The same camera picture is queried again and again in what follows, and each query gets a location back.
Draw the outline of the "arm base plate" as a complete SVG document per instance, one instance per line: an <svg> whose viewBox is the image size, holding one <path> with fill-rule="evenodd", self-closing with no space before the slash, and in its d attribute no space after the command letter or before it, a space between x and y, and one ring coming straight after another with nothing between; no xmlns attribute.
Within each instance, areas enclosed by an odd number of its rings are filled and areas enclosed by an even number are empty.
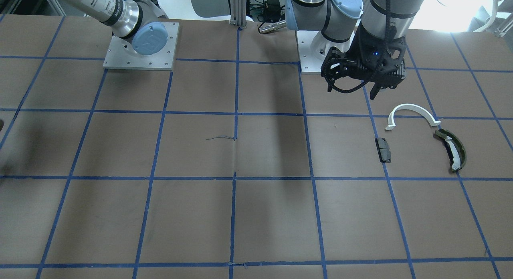
<svg viewBox="0 0 513 279"><path fill-rule="evenodd" d="M137 31L131 42L112 36L103 67L172 71L179 29L178 22L153 22Z"/></svg>
<svg viewBox="0 0 513 279"><path fill-rule="evenodd" d="M350 39L343 43L335 43L323 37L320 31L296 32L297 50L300 56L301 71L307 75L319 75L322 63L330 47L337 47L340 51L348 51L352 40L354 39L354 31Z"/></svg>

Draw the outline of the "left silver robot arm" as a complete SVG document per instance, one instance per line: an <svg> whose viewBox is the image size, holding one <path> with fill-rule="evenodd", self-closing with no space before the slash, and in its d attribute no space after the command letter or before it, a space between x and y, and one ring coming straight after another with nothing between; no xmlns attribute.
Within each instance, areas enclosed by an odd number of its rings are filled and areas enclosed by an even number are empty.
<svg viewBox="0 0 513 279"><path fill-rule="evenodd" d="M424 0L286 0L288 29L318 31L328 46L320 75L328 91L350 94L368 82L370 98L406 77L406 32Z"/></svg>

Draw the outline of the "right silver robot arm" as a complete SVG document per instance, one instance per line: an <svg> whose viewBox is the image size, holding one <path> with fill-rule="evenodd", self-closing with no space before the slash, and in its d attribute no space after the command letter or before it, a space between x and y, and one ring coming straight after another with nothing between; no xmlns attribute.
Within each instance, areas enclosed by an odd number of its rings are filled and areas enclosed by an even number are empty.
<svg viewBox="0 0 513 279"><path fill-rule="evenodd" d="M140 55L155 54L167 44L168 32L160 20L165 13L150 0L63 1L110 27Z"/></svg>

